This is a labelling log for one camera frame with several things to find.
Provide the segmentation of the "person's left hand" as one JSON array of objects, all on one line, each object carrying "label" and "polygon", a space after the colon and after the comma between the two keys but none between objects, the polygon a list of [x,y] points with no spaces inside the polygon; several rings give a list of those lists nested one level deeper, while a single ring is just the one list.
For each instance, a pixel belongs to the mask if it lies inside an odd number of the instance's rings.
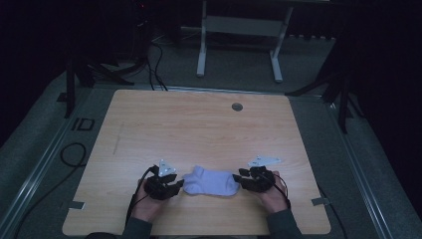
[{"label": "person's left hand", "polygon": [[166,200],[157,200],[151,198],[144,191],[144,182],[139,184],[139,189],[135,195],[135,203],[131,209],[131,217],[152,222],[165,207]]}]

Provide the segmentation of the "metal floor rail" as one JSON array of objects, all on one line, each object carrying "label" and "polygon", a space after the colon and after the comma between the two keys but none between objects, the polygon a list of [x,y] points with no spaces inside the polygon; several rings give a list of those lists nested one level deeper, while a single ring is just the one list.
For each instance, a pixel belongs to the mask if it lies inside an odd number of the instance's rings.
[{"label": "metal floor rail", "polygon": [[59,151],[87,104],[78,104],[69,119],[63,109],[35,105],[0,151],[0,239],[78,239],[61,226],[81,171],[63,164]]},{"label": "metal floor rail", "polygon": [[375,197],[373,190],[371,189],[366,175],[363,172],[360,161],[357,157],[356,152],[351,144],[351,141],[347,133],[344,133],[337,123],[337,117],[339,116],[339,107],[335,104],[328,104],[326,106],[327,112],[331,121],[333,122],[340,141],[345,147],[345,153],[350,166],[351,173],[353,174],[354,180],[361,194],[362,200],[368,211],[374,229],[379,239],[392,239],[391,231],[385,221],[382,210],[379,206],[378,200]]}]

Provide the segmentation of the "white metal desk frame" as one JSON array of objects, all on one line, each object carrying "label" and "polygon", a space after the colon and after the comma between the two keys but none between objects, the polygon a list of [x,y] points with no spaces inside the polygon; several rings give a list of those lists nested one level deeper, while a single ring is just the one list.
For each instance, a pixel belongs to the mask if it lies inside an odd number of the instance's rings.
[{"label": "white metal desk frame", "polygon": [[207,34],[225,33],[235,35],[250,35],[260,37],[273,37],[277,39],[276,46],[269,52],[274,80],[276,83],[283,81],[282,69],[279,63],[279,55],[283,45],[290,20],[294,11],[288,7],[283,21],[261,20],[249,18],[236,18],[209,15],[207,13],[207,0],[202,0],[200,50],[197,62],[196,76],[201,78],[205,75],[207,57]]}]

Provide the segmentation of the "black tripod stand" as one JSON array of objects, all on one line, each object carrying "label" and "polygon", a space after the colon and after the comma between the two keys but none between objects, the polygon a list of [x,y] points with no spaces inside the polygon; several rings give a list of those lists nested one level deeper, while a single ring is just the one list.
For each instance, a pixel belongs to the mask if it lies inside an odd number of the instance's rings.
[{"label": "black tripod stand", "polygon": [[322,85],[327,85],[320,98],[324,103],[330,104],[339,99],[337,123],[341,131],[347,133],[346,118],[354,60],[355,52],[340,42],[336,42],[324,60],[316,79],[298,90],[287,92],[286,96],[298,97]]},{"label": "black tripod stand", "polygon": [[91,72],[95,71],[103,75],[106,80],[132,86],[132,82],[125,80],[123,76],[138,70],[141,66],[142,62],[135,62],[127,68],[112,71],[93,57],[82,54],[72,55],[66,63],[66,91],[62,94],[63,101],[66,103],[65,118],[68,119],[76,108],[75,78],[78,78],[83,86],[91,88],[96,82]]}]

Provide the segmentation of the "person's right hand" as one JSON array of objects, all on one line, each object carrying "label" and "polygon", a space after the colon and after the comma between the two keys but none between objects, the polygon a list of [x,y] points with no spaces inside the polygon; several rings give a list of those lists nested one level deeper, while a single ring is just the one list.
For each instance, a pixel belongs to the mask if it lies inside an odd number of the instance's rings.
[{"label": "person's right hand", "polygon": [[275,185],[266,192],[257,194],[262,205],[269,214],[280,212],[289,208],[286,186],[277,171],[274,171],[273,175]]}]

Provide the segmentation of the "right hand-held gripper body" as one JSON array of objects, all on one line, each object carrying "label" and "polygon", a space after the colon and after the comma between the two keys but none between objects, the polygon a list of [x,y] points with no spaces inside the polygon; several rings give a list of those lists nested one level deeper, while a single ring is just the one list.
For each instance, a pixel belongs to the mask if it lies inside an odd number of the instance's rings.
[{"label": "right hand-held gripper body", "polygon": [[274,173],[267,168],[267,165],[279,163],[281,160],[277,157],[257,156],[250,161],[249,175],[251,181],[248,183],[247,189],[253,192],[266,192],[272,187],[281,190],[276,185]]}]

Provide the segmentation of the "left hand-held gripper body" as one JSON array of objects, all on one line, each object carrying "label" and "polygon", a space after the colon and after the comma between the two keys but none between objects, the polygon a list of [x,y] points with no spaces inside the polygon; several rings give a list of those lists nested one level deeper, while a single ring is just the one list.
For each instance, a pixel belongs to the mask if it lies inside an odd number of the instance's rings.
[{"label": "left hand-held gripper body", "polygon": [[146,171],[146,174],[148,173],[151,173],[151,176],[146,179],[144,191],[153,199],[169,199],[165,197],[165,188],[166,185],[175,184],[175,180],[173,182],[164,184],[160,181],[160,178],[168,174],[176,174],[176,169],[171,166],[165,159],[160,159],[157,165],[153,165]]}]

